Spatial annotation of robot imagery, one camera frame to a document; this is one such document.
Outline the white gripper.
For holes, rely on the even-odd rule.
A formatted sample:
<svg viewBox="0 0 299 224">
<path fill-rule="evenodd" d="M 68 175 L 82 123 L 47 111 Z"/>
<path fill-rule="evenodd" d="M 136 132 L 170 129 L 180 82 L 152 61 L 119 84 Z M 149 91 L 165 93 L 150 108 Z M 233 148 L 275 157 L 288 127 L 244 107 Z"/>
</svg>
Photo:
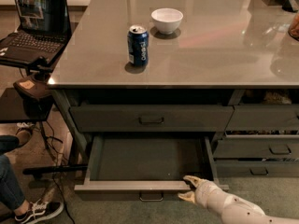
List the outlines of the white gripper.
<svg viewBox="0 0 299 224">
<path fill-rule="evenodd" d="M 181 200 L 198 204 L 209 211 L 223 210 L 226 192 L 220 189 L 214 182 L 192 175 L 185 175 L 183 179 L 191 182 L 196 187 L 196 190 L 195 193 L 193 191 L 179 193 L 178 197 Z"/>
</svg>

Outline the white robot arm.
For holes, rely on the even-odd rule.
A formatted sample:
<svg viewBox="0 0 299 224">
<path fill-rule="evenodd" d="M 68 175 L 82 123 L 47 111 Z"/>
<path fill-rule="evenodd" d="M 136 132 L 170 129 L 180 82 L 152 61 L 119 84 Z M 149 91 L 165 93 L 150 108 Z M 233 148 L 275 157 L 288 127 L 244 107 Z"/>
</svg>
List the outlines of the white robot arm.
<svg viewBox="0 0 299 224">
<path fill-rule="evenodd" d="M 221 219 L 222 224 L 299 224 L 298 219 L 271 217 L 255 203 L 223 191 L 213 181 L 185 175 L 195 191 L 179 193 L 181 200 L 201 206 Z"/>
</svg>

